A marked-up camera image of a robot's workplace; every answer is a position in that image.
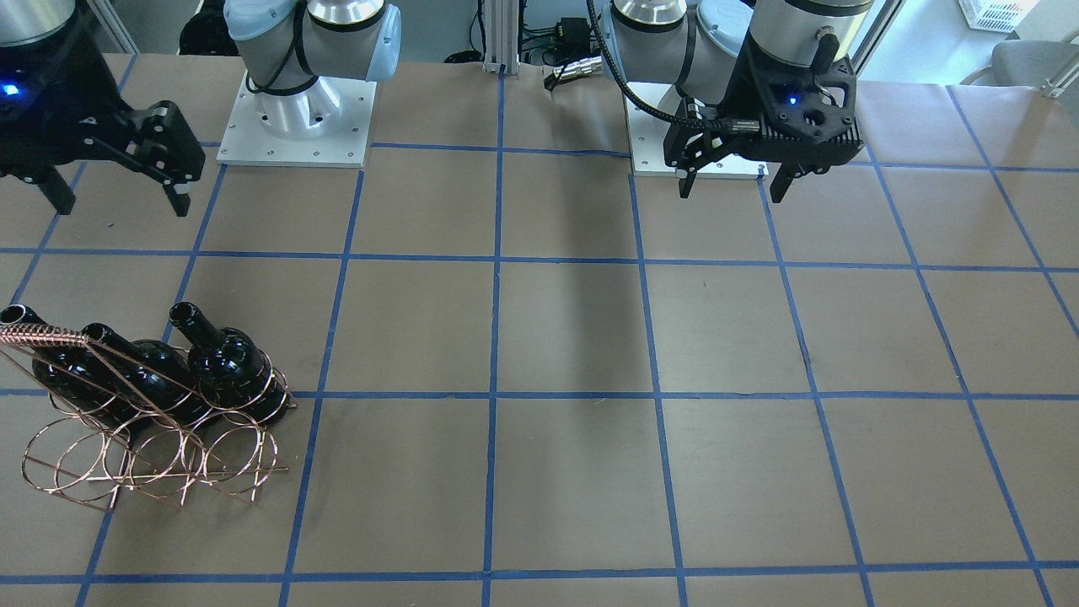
grid square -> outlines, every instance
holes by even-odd
[[[688,578],[689,607],[797,605],[798,607],[864,607],[858,576],[755,576]]]
[[[1079,605],[1079,571],[1042,569],[1041,575],[1054,605]]]
[[[289,607],[380,605],[387,607],[475,607],[480,582],[292,582]]]
[[[675,607],[674,578],[495,580],[491,607]]]
[[[919,263],[1035,265],[987,170],[884,168]]]
[[[672,567],[652,401],[500,401],[493,566]]]
[[[349,263],[330,390],[487,391],[492,263]]]
[[[665,401],[664,410],[686,567],[853,563],[811,402]]]
[[[914,272],[792,268],[820,390],[959,390]]]
[[[0,253],[0,298],[9,301],[18,290],[32,254]]]
[[[203,250],[341,252],[357,175],[340,168],[230,166]],[[303,181],[303,197],[291,183]]]
[[[503,254],[637,257],[628,160],[511,153],[504,167]]]
[[[511,148],[629,151],[618,85],[586,78],[554,93],[543,87],[549,68],[522,65],[506,79],[505,144]]]
[[[86,596],[86,607],[111,605],[229,605],[261,607],[276,605],[281,584],[95,584]]]
[[[70,183],[81,164],[72,162],[56,169]],[[78,212],[78,201],[74,208],[72,212]],[[0,246],[37,248],[56,215],[56,209],[37,185],[24,183],[13,176],[0,178],[0,209],[4,213],[4,220],[0,221]]]
[[[868,563],[1025,558],[966,403],[824,410]]]
[[[297,571],[483,565],[488,403],[326,401]]]
[[[636,265],[503,263],[503,391],[651,391]]]
[[[160,340],[187,264],[186,257],[43,254],[18,302],[56,327],[100,322],[128,340]],[[39,388],[6,364],[0,385]]]
[[[354,251],[492,253],[494,153],[377,148],[370,158]]]
[[[182,509],[125,494],[117,503],[97,572],[283,571],[314,409],[312,401],[300,400],[298,404],[299,409],[273,427],[281,464],[289,470],[275,473],[259,489],[256,503],[236,501],[201,486],[191,489]]]
[[[771,216],[788,261],[911,262],[872,167],[801,179]]]
[[[1041,607],[1034,571],[872,574],[879,607]]]
[[[337,259],[201,257],[183,299],[215,326],[249,335],[292,390],[314,390],[340,270]],[[187,344],[180,332],[172,335]]]
[[[663,390],[808,390],[777,268],[650,265],[648,295]]]
[[[135,248],[189,250],[214,192],[219,167],[213,149],[203,151],[202,178],[191,184],[191,209],[177,217],[161,184],[119,164],[87,163],[79,201],[62,217],[51,248]]]
[[[944,86],[859,82],[858,115],[879,162],[985,164]]]
[[[90,563],[101,513],[35,489],[23,480],[19,471],[23,451],[30,439],[46,424],[59,418],[45,397],[0,398],[0,419],[4,424],[3,432],[0,432],[0,461],[3,461],[0,466],[0,495],[3,496],[0,519],[4,522],[4,544],[9,547],[9,550],[0,551],[0,571],[4,576],[81,576]],[[72,442],[82,434],[81,431],[72,433]],[[66,445],[55,451],[59,453],[64,449]],[[31,478],[42,477],[36,474]],[[5,588],[0,584],[0,597],[4,596]],[[12,594],[35,596],[30,589]],[[0,603],[27,604],[17,601]]]
[[[1042,261],[1079,267],[1079,174],[1000,173],[1000,182]]]
[[[698,179],[686,199],[674,179],[633,182],[648,259],[776,259],[755,180]]]
[[[379,83],[371,141],[493,147],[497,119],[497,75],[476,64],[402,61],[392,80]]]
[[[1065,402],[978,403],[1034,553],[1079,561],[1079,409]]]
[[[3,584],[0,585],[0,604],[74,605],[79,590],[79,584]]]
[[[1079,394],[1079,341],[1037,273],[926,272],[972,392]]]
[[[175,101],[200,141],[220,141],[243,75],[240,57],[138,55],[124,100],[136,109]]]
[[[952,92],[995,166],[1079,168],[1079,133],[1056,99],[1028,86],[953,86]]]

wall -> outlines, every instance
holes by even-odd
[[[1015,32],[1024,40],[1052,40],[1079,35],[1079,10],[1076,0],[1041,0]]]

floor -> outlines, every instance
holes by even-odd
[[[182,345],[188,299],[248,332],[292,470],[103,518],[19,478],[56,414],[4,368],[0,604],[1079,605],[1057,106],[866,83],[868,152],[773,205],[632,177],[601,80],[402,65],[357,173],[219,167],[238,59],[109,63],[205,141],[191,213],[112,164],[64,167],[63,218],[2,179],[0,286],[62,327]]]

cable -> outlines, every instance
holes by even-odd
[[[634,106],[638,107],[644,113],[655,118],[657,120],[663,120],[664,122],[669,122],[671,124],[678,124],[679,126],[685,128],[692,128],[695,130],[712,130],[722,132],[722,125],[718,120],[695,120],[691,118],[684,118],[681,115],[674,115],[673,113],[667,113],[661,109],[650,106],[644,99],[637,96],[637,93],[629,87],[626,79],[623,77],[622,71],[614,61],[614,56],[611,55],[611,50],[607,49],[606,42],[603,40],[603,36],[600,35],[600,18],[596,14],[596,2],[593,0],[585,0],[585,4],[588,8],[588,19],[591,23],[592,30],[597,32],[599,39],[600,53],[603,55],[603,60],[606,63],[607,68],[611,70],[611,75],[614,77],[615,83],[618,84],[618,88],[622,89],[622,94],[626,96]]]

metal post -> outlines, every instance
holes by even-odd
[[[884,0],[884,5],[870,25],[865,38],[862,39],[861,44],[858,45],[858,50],[850,56],[850,63],[855,66],[856,74],[861,73],[865,69],[865,65],[873,57],[873,53],[880,46],[880,41],[888,33],[888,29],[894,23],[896,16],[899,15],[899,11],[902,10],[905,2],[906,0]]]
[[[520,71],[518,32],[521,24],[520,0],[483,0],[483,24],[487,28],[487,50],[483,70],[507,75]]]

